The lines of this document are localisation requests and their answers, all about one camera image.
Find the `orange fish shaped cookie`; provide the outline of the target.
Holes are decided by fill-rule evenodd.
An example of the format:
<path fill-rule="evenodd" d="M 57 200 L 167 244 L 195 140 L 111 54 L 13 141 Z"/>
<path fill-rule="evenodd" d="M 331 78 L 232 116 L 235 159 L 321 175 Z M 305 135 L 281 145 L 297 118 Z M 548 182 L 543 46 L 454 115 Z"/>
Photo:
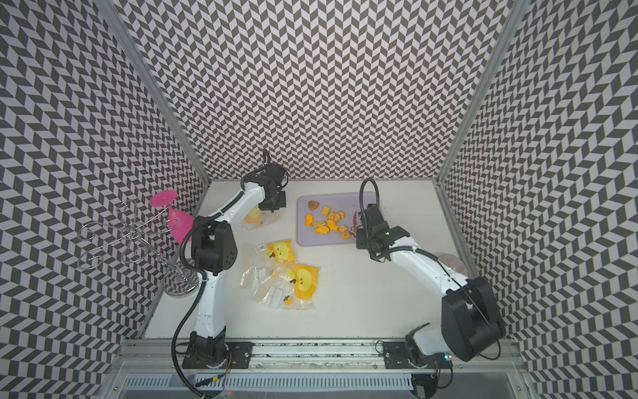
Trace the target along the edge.
<path fill-rule="evenodd" d="M 317 234 L 328 234 L 330 232 L 330 228 L 327 225 L 321 225 L 315 228 L 315 232 Z"/>

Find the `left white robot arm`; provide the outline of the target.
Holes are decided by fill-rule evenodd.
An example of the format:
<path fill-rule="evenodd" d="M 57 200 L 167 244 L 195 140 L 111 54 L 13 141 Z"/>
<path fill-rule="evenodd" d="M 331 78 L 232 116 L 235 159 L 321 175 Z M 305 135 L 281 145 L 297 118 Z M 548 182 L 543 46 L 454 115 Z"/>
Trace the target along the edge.
<path fill-rule="evenodd" d="M 224 296 L 228 271 L 239 249 L 234 230 L 254 209 L 276 211 L 286 206 L 284 187 L 288 172 L 270 161 L 240 181 L 239 192 L 213 214 L 198 217 L 179 247 L 179 260 L 200 275 L 193 305 L 174 333 L 171 355 L 177 357 L 177 339 L 189 315 L 197 318 L 184 354 L 177 365 L 185 369 L 216 369 L 230 364 L 224 321 Z"/>

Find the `duck print resealable bag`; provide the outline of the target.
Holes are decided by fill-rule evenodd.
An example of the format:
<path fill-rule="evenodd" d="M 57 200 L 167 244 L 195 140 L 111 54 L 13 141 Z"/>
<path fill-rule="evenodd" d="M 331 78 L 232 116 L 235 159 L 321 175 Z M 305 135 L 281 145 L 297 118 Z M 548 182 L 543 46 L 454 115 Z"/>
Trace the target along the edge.
<path fill-rule="evenodd" d="M 242 219 L 240 227 L 244 230 L 255 230 L 275 224 L 279 221 L 280 214 L 277 211 L 261 210 L 258 205 L 249 211 Z"/>

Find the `red metal tongs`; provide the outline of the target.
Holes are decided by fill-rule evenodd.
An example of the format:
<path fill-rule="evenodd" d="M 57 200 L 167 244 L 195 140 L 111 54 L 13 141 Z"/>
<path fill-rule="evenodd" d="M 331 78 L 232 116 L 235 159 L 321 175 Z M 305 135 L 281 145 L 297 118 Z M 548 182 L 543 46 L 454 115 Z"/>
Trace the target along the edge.
<path fill-rule="evenodd" d="M 358 234 L 358 229 L 359 229 L 360 225 L 359 225 L 359 214 L 357 211 L 354 212 L 353 214 L 353 218 L 352 218 L 352 227 L 350 229 L 350 233 L 354 236 L 356 236 Z"/>

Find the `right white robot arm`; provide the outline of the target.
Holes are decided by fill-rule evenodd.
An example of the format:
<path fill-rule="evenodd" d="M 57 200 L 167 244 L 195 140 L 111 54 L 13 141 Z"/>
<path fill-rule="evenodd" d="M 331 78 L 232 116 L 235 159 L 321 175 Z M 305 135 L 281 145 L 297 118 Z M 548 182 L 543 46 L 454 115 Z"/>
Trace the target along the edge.
<path fill-rule="evenodd" d="M 488 279 L 470 279 L 443 264 L 407 230 L 389 226 L 377 204 L 363 206 L 357 215 L 361 223 L 357 249 L 365 249 L 376 262 L 400 266 L 438 296 L 435 310 L 439 318 L 405 336 L 405 350 L 413 365 L 424 367 L 437 354 L 452 354 L 468 362 L 499 343 L 505 336 L 505 323 Z"/>

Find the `lavender plastic tray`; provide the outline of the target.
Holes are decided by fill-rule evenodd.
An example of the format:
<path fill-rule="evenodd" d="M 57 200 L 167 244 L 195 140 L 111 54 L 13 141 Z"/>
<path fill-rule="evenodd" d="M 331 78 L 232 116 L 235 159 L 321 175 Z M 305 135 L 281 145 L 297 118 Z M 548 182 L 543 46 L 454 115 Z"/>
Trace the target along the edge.
<path fill-rule="evenodd" d="M 317 209 L 308 208 L 311 200 L 319 203 Z M 324 206 L 331 208 L 328 215 L 321 214 Z M 360 210 L 358 192 L 301 196 L 297 200 L 297 242 L 301 246 L 355 244 L 357 236 L 351 234 L 350 239 L 345 240 L 342 239 L 341 232 L 350 232 L 353 214 Z M 328 234 L 317 234 L 315 228 L 321 225 L 327 225 L 331 231 Z"/>

